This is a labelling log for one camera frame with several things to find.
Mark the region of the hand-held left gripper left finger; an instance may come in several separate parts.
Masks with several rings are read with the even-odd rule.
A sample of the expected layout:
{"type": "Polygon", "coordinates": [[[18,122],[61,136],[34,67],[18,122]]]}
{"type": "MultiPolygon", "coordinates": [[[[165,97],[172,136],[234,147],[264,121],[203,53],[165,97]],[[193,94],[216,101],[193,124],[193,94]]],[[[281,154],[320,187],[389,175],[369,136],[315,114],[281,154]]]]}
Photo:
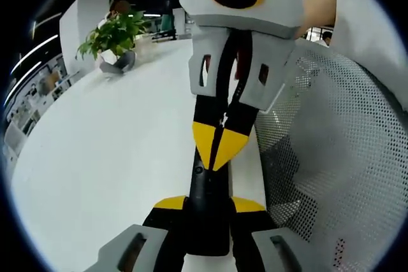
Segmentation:
{"type": "Polygon", "coordinates": [[[87,271],[182,271],[186,196],[154,205],[143,224],[134,224],[99,249],[87,271]]]}

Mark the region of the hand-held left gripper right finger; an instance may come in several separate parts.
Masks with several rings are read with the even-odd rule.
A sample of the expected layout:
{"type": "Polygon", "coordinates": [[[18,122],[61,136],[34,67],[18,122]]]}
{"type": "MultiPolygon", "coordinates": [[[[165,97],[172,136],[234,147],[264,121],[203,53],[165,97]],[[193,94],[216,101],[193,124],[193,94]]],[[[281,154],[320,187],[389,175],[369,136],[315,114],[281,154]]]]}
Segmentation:
{"type": "Polygon", "coordinates": [[[233,196],[231,237],[238,271],[301,271],[299,239],[278,228],[265,207],[233,196]]]}

